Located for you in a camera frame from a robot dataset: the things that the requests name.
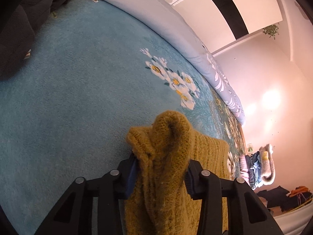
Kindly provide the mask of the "light blue floral duvet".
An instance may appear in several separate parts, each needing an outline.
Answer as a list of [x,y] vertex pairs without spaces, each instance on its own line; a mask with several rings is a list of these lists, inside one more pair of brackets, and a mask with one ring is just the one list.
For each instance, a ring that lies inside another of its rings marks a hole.
[[172,45],[215,88],[237,118],[245,120],[239,97],[207,47],[165,0],[104,0],[130,14]]

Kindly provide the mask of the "mustard yellow knit sweater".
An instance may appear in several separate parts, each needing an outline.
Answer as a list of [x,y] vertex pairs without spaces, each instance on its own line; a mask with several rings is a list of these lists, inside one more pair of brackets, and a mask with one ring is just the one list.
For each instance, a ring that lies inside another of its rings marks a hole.
[[228,179],[229,145],[193,129],[185,115],[165,111],[149,127],[132,127],[126,136],[139,161],[134,191],[125,206],[127,234],[196,234],[201,202],[187,194],[189,160]]

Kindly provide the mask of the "dark grey white Kappa sweatshirt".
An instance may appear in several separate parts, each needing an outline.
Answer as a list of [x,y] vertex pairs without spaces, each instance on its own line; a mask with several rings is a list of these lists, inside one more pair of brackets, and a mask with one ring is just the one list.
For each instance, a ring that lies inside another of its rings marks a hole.
[[70,0],[22,0],[1,32],[1,79],[10,78],[30,58],[40,27]]

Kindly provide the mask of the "teal floral bed blanket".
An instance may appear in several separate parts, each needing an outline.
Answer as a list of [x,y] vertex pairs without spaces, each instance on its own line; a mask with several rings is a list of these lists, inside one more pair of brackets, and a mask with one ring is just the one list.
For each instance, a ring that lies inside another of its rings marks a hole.
[[76,177],[128,158],[126,134],[177,110],[244,152],[239,123],[205,78],[158,34],[102,0],[70,0],[36,35],[30,57],[1,81],[1,206],[34,234]]

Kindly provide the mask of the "white black striped wardrobe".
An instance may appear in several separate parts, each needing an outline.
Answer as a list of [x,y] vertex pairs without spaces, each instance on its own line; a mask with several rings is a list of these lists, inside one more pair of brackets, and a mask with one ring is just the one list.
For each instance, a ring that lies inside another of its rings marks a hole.
[[281,22],[277,0],[165,0],[215,53]]

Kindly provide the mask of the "dark clothes pile on floor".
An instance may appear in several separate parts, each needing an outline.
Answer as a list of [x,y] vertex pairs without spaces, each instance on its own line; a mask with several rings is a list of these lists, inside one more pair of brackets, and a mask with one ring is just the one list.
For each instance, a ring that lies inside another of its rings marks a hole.
[[268,209],[279,208],[282,213],[302,207],[312,201],[312,192],[306,186],[299,186],[292,191],[279,186],[257,193]]

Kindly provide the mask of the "stack of folded clothes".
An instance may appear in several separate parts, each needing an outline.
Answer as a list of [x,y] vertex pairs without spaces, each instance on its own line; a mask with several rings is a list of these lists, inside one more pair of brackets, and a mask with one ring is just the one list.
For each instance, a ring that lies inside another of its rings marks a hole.
[[255,190],[264,185],[271,185],[276,176],[273,147],[267,144],[251,155],[240,155],[240,176]]

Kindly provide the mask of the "green hanging plant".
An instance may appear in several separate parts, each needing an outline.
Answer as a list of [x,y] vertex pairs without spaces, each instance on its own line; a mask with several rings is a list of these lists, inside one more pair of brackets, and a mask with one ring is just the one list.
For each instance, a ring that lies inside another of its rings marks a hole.
[[269,25],[263,28],[263,33],[275,40],[276,36],[279,35],[279,27],[276,24]]

